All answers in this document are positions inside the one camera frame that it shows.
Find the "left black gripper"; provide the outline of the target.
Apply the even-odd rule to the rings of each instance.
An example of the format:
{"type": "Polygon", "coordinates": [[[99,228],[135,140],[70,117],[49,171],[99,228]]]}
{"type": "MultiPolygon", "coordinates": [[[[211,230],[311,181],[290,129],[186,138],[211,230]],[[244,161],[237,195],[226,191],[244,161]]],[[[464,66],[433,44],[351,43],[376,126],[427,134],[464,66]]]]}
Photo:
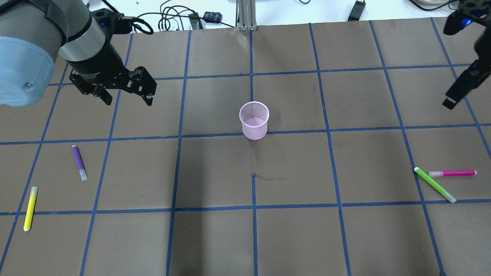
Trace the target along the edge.
{"type": "Polygon", "coordinates": [[[113,97],[109,89],[123,90],[140,96],[147,106],[152,106],[157,83],[143,66],[128,70],[114,49],[102,49],[84,61],[70,61],[69,79],[83,95],[93,95],[106,105],[113,97]]]}

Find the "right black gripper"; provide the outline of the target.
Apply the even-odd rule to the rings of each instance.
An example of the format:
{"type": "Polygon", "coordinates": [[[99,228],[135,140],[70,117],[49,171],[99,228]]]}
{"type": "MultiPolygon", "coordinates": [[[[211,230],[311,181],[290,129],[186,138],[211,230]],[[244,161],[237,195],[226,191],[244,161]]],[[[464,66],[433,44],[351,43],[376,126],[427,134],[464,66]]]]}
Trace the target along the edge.
{"type": "Polygon", "coordinates": [[[458,78],[459,83],[454,83],[445,93],[445,99],[442,102],[444,107],[452,110],[470,91],[477,89],[490,76],[490,45],[490,28],[486,28],[474,44],[478,58],[463,71],[458,78]]]}

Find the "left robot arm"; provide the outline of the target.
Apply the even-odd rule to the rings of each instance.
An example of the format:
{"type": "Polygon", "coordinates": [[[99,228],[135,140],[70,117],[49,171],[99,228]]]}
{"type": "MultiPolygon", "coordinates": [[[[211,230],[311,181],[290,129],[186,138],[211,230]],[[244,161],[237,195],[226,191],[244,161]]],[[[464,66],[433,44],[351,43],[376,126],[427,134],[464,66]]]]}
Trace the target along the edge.
{"type": "Polygon", "coordinates": [[[69,79],[81,94],[111,105],[108,90],[123,90],[152,105],[156,81],[142,66],[128,70],[111,43],[113,35],[140,30],[144,20],[110,5],[90,11],[81,0],[2,0],[0,19],[2,105],[39,102],[57,57],[72,67],[69,79]]]}

